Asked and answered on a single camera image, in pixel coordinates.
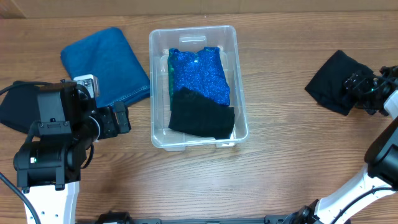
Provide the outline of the black cloth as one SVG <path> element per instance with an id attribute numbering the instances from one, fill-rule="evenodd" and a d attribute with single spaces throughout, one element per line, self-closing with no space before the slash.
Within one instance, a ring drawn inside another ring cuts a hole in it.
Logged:
<path id="1" fill-rule="evenodd" d="M 169 128 L 199 137 L 228 139 L 235 121 L 234 108 L 222 106 L 188 88 L 176 91 L 170 103 Z"/>
<path id="2" fill-rule="evenodd" d="M 1 103 L 1 123 L 27 134 L 34 121 L 40 119 L 36 85 L 22 85 L 9 90 Z"/>
<path id="3" fill-rule="evenodd" d="M 324 108 L 347 116 L 356 100 L 349 95 L 344 82 L 356 72 L 373 74 L 369 67 L 337 50 L 316 72 L 305 91 Z"/>

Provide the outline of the blue sparkly cloth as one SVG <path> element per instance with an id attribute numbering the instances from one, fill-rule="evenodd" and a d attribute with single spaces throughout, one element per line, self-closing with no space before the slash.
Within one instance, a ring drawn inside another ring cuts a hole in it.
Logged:
<path id="1" fill-rule="evenodd" d="M 182 88 L 188 88 L 221 106 L 230 105 L 230 87 L 218 47 L 204 47 L 196 53 L 171 48 L 167 68 L 171 98 Z"/>

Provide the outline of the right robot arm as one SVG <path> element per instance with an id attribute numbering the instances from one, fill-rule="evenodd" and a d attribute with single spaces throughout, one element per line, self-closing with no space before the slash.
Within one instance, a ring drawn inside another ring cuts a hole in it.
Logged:
<path id="1" fill-rule="evenodd" d="M 349 223 L 350 218 L 376 200 L 397 192 L 397 67 L 380 74 L 356 69 L 339 81 L 344 105 L 373 115 L 391 116 L 392 123 L 370 145 L 365 165 L 340 189 L 284 218 L 265 223 Z"/>

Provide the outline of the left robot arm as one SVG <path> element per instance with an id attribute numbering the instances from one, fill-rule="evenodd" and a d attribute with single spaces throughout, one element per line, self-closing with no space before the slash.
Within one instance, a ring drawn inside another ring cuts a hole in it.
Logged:
<path id="1" fill-rule="evenodd" d="M 40 118 L 13 161 L 29 223 L 74 223 L 81 170 L 93 160 L 95 141 L 130 131 L 127 106 L 99 108 L 95 96 L 80 82 L 40 87 Z"/>

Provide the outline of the folded blue denim cloth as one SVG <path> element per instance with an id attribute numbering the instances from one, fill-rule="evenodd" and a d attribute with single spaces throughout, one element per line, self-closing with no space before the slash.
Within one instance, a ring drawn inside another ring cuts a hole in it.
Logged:
<path id="1" fill-rule="evenodd" d="M 98 79 L 97 107 L 122 101 L 129 106 L 150 97 L 150 80 L 121 29 L 96 32 L 60 52 L 70 78 L 93 75 Z"/>

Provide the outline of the clear plastic storage bin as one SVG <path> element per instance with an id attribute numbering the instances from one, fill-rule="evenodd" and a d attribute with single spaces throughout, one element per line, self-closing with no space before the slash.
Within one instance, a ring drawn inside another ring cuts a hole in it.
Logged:
<path id="1" fill-rule="evenodd" d="M 220 49 L 220 59 L 230 87 L 230 102 L 235 112 L 234 129 L 229 139 L 202 138 L 168 128 L 170 121 L 169 49 L 198 52 L 204 47 Z M 249 136 L 248 116 L 239 62 L 236 30 L 233 26 L 156 29 L 149 35 L 150 126 L 152 144 L 166 151 L 184 151 L 190 146 L 233 147 Z"/>

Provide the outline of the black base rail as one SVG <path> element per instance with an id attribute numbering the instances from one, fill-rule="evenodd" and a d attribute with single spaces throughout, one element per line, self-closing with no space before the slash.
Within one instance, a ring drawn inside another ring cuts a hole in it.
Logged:
<path id="1" fill-rule="evenodd" d="M 264 218 L 222 218 L 222 219 L 184 219 L 161 220 L 159 218 L 133 219 L 129 212 L 108 212 L 100 215 L 96 221 L 81 220 L 78 224 L 291 224 L 321 223 L 315 217 L 304 217 L 303 213 L 289 215 L 267 215 Z"/>

